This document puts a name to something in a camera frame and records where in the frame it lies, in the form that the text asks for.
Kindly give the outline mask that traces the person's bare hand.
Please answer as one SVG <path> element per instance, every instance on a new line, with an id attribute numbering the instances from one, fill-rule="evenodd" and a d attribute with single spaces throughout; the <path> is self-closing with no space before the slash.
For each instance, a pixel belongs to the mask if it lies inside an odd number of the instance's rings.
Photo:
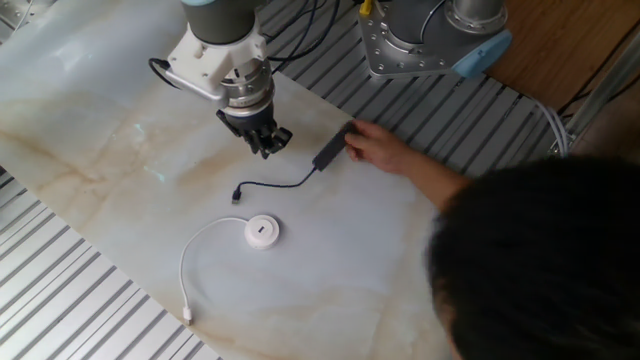
<path id="1" fill-rule="evenodd" d="M 353 120 L 355 131 L 345 135 L 346 151 L 353 161 L 366 161 L 392 174 L 404 175 L 414 151 L 379 125 Z"/>

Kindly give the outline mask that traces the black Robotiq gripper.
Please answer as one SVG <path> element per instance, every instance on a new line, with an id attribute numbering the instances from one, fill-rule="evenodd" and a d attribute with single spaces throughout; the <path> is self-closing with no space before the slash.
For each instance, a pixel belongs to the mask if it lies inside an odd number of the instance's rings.
<path id="1" fill-rule="evenodd" d="M 293 136 L 286 128 L 277 128 L 272 104 L 249 116 L 232 116 L 222 110 L 216 116 L 236 137 L 245 137 L 252 153 L 263 159 L 284 149 Z"/>

